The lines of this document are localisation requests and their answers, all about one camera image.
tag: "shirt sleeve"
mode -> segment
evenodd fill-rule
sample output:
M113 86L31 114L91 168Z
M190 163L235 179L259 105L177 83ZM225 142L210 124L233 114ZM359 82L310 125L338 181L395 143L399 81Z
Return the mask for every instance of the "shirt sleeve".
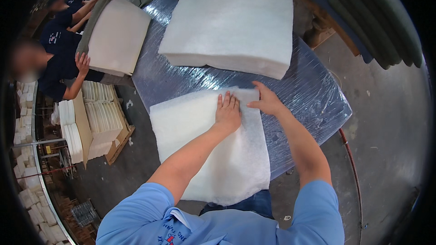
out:
M60 83L59 81L52 81L49 84L44 84L41 88L42 93L51 97L55 101L62 101L64 98L65 90L67 90L67 85Z
M103 218L96 242L104 244L114 236L120 239L120 235L129 237L144 225L162 220L171 207L174 207L174 197L167 188L145 183Z
M308 244L343 244L344 227L333 187L324 181L306 184L295 201L292 226Z

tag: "red hose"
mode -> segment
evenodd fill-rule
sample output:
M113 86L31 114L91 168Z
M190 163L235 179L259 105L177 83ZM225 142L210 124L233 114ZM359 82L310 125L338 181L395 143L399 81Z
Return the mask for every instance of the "red hose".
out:
M359 244L360 244L362 241L363 210L362 210L362 195L360 193L359 178L357 177L357 171L356 171L356 166L354 165L352 151L350 150L350 146L348 145L348 141L345 137L345 134L344 134L344 131L342 130L342 128L339 128L339 132L341 133L342 141L347 149L348 157L350 158L350 162L351 162L352 167L353 167L354 178L356 179L357 195L359 197L359 209L360 209L360 238L359 238Z
M17 180L23 179L23 178L29 178L29 177L33 177L33 176L38 176L38 175L42 175L42 174L46 174L46 173L51 173L51 172L58 172L58 171L61 171L63 169L67 169L67 168L75 167L75 166L76 165L69 166L69 167L61 167L61 168L54 169L52 171L45 171L45 172L41 172L41 173L38 173L38 174L33 174L33 175L25 176L25 177L19 177L19 178L17 178Z

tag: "jeans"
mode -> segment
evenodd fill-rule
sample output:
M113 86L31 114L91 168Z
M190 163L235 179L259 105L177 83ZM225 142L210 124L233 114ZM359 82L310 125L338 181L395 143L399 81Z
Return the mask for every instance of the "jeans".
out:
M214 203L208 203L200 212L200 216L209 211L237 209L241 211L253 211L265 218L274 219L271 208L271 194L269 190L261 190L253 196L233 205L221 206Z

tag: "forearm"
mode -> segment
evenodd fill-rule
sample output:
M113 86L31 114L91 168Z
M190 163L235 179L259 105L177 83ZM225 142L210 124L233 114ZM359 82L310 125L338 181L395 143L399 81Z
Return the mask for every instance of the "forearm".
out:
M327 159L308 130L285 106L276 117L288 139L292 158L300 175L300 187L316 179L331 184Z
M67 90L65 90L65 94L64 94L64 99L66 100L72 100L75 99L77 97L77 94L79 93L83 81L86 77L86 74L80 74L77 75L76 80L73 82L73 84L71 85L71 87L67 87Z
M83 7L73 14L72 24L79 23L94 8L95 3L97 3L97 0L87 1Z
M79 23L75 24L74 27L72 27L72 28L70 28L70 29L67 29L67 30L76 33L76 32L77 32L77 31L78 31L78 30L83 26L83 24L84 24L87 20L88 20L88 19L87 19L86 17L84 17L84 18L82 18L82 19L79 21Z
M166 187L174 196L174 204L182 197L191 179L206 162L212 150L226 138L226 134L212 126L207 132L191 140L168 157L147 182Z

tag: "plastic wrap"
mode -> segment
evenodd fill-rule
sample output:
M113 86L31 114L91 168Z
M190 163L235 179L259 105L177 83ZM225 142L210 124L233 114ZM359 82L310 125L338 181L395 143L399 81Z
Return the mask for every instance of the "plastic wrap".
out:
M293 35L292 60L282 80L213 67L172 66L157 50L177 0L153 0L144 11L152 21L132 79L148 112L150 106L194 91L238 86L253 88L258 80L274 91L318 144L324 143L350 118L352 110L339 85L315 53ZM277 119L261 113L270 156L271 179L294 166Z

